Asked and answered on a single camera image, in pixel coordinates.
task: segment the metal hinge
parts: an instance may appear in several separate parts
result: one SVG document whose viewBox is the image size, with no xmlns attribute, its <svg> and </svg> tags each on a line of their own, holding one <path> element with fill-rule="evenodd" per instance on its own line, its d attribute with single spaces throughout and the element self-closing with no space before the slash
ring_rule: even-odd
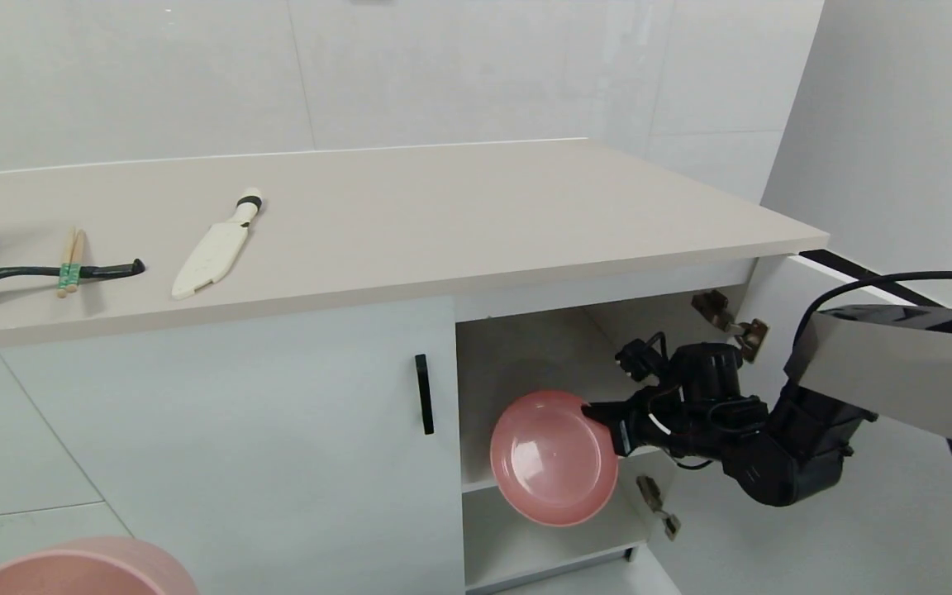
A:
<svg viewBox="0 0 952 595">
<path fill-rule="evenodd" d="M 674 541 L 678 537 L 678 531 L 681 531 L 681 521 L 671 512 L 664 510 L 664 497 L 660 494 L 660 487 L 649 475 L 638 475 L 637 482 L 641 497 L 645 499 L 645 505 L 649 506 L 653 515 L 664 523 L 665 534 L 668 539 Z"/>
<path fill-rule="evenodd" d="M 743 357 L 745 362 L 752 363 L 756 355 L 759 355 L 759 348 L 763 346 L 770 327 L 759 319 L 736 321 L 732 313 L 726 310 L 729 305 L 729 298 L 717 289 L 693 295 L 696 312 L 700 312 L 700 316 L 719 331 L 733 335 L 733 339 L 740 344 L 740 357 Z"/>
</svg>

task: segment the wooden chopsticks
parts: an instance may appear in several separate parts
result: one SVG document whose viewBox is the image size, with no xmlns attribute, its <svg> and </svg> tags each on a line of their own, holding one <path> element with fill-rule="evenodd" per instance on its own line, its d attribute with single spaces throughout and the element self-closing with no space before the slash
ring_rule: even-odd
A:
<svg viewBox="0 0 952 595">
<path fill-rule="evenodd" d="M 57 274 L 57 297 L 64 298 L 79 290 L 79 267 L 83 266 L 83 248 L 86 245 L 87 232 L 76 230 L 73 226 L 64 244 L 61 254 L 61 270 Z"/>
</svg>

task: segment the white knife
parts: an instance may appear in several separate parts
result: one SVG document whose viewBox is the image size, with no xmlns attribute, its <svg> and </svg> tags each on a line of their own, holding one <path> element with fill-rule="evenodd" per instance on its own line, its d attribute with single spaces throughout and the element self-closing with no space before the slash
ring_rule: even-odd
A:
<svg viewBox="0 0 952 595">
<path fill-rule="evenodd" d="M 233 266 L 245 238 L 249 237 L 249 225 L 264 205 L 259 189 L 248 188 L 237 201 L 234 216 L 216 223 L 204 234 L 203 240 L 193 249 L 186 264 L 174 278 L 171 297 L 185 300 L 209 283 L 219 283 Z"/>
</svg>

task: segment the white tiled wall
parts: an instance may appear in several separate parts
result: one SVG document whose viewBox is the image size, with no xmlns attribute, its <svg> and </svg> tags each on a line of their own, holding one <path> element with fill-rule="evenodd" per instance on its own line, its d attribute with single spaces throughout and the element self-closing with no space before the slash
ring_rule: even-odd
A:
<svg viewBox="0 0 952 595">
<path fill-rule="evenodd" d="M 593 136 L 757 201 L 821 5 L 0 0 L 0 170 Z"/>
</svg>

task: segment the countertop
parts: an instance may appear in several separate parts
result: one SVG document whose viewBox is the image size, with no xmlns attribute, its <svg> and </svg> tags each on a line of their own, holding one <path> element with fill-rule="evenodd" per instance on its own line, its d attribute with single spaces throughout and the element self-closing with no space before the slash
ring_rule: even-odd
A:
<svg viewBox="0 0 952 595">
<path fill-rule="evenodd" d="M 221 283 L 170 297 L 243 189 L 264 207 Z M 0 267 L 144 274 L 0 281 L 0 346 L 151 331 L 824 248 L 827 234 L 593 140 L 163 159 L 0 174 Z"/>
</svg>

